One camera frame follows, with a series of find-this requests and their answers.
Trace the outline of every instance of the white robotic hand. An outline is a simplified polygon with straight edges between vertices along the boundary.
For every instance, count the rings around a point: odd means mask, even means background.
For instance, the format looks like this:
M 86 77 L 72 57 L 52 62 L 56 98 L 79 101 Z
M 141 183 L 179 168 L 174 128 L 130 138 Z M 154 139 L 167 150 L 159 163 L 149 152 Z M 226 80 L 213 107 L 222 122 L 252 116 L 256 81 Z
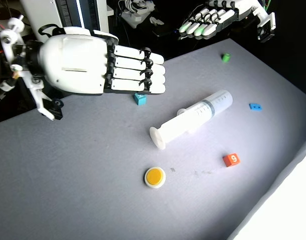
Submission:
M 275 13 L 267 14 L 258 0 L 210 0 L 204 8 L 190 17 L 180 28 L 181 36 L 210 39 L 232 22 L 241 21 L 253 13 L 258 17 L 258 40 L 262 43 L 274 36 Z
M 149 48 L 137 50 L 119 46 L 118 38 L 105 32 L 80 27 L 55 28 L 43 44 L 20 36 L 24 29 L 19 18 L 11 18 L 9 29 L 0 32 L 0 66 L 11 74 L 0 79 L 0 92 L 14 88 L 22 78 L 30 90 L 37 110 L 51 120 L 61 119 L 60 100 L 51 100 L 43 93 L 43 78 L 57 89 L 86 95 L 102 93 L 161 94 L 165 91 L 164 58 Z

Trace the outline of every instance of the syringe barrel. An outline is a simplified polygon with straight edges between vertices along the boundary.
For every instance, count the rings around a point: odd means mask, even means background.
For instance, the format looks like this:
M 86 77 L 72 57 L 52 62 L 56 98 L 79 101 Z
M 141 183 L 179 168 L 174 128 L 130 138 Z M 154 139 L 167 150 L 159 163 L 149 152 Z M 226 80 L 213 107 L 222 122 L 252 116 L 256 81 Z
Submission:
M 153 142 L 160 149 L 164 149 L 166 143 L 186 131 L 201 126 L 213 116 L 227 109 L 232 103 L 232 95 L 226 90 L 221 90 L 187 109 L 181 109 L 177 117 L 162 124 L 159 129 L 151 127 L 150 134 Z

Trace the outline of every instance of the green wire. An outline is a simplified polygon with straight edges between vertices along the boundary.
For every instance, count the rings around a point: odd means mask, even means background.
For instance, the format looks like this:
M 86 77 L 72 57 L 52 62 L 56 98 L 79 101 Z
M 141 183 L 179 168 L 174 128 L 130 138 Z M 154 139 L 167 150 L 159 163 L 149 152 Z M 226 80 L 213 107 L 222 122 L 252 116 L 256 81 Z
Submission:
M 269 5 L 271 4 L 271 1 L 272 1 L 272 0 L 269 0 L 269 1 L 268 1 L 267 7 L 266 7 L 266 9 L 265 9 L 266 11 L 268 10 Z

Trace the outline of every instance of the green cylinder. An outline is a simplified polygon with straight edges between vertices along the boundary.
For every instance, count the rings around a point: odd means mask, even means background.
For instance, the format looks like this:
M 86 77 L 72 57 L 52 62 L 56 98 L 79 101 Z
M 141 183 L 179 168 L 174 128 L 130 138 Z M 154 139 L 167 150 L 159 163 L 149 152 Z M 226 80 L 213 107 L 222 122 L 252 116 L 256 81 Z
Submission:
M 223 55 L 222 61 L 223 63 L 228 63 L 230 59 L 231 59 L 231 55 L 229 53 L 225 53 Z

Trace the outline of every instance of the table surface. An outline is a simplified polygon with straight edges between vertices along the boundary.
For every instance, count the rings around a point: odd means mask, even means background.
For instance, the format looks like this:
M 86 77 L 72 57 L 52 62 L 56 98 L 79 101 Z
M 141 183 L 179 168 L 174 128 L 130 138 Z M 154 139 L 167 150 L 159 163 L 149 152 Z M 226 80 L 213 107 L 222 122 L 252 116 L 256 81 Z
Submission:
M 61 121 L 33 110 L 0 123 L 0 240 L 229 236 L 306 141 L 306 95 L 230 39 L 165 68 L 166 92 L 146 105 L 72 95 Z M 220 89 L 233 95 L 229 109 L 155 147 L 151 126 Z M 226 167 L 231 153 L 241 163 Z M 166 172 L 159 189 L 143 180 L 154 166 Z

